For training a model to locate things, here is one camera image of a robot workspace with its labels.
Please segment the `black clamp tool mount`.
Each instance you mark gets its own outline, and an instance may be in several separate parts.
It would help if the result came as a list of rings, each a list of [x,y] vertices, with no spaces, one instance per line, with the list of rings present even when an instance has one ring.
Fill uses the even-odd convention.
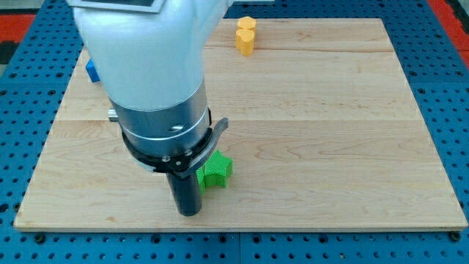
[[[122,133],[122,139],[129,153],[138,161],[147,167],[150,171],[175,175],[180,179],[185,179],[193,175],[215,151],[221,134],[229,127],[229,119],[224,117],[220,119],[213,128],[208,128],[195,145],[190,148],[183,148],[177,155],[165,154],[155,156],[150,153],[140,151],[129,140],[129,137]]]

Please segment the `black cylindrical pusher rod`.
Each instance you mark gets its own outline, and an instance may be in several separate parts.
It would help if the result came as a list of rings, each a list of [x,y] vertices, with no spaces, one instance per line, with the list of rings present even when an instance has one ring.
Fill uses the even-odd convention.
[[[202,209],[202,197],[196,174],[181,178],[166,174],[179,213],[194,216]]]

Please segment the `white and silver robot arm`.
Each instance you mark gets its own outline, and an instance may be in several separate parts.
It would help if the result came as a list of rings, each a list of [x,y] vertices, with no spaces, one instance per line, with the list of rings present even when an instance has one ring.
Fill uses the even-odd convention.
[[[178,211],[202,207],[196,170],[227,119],[212,123],[202,50],[230,0],[70,2],[131,155],[166,174]]]

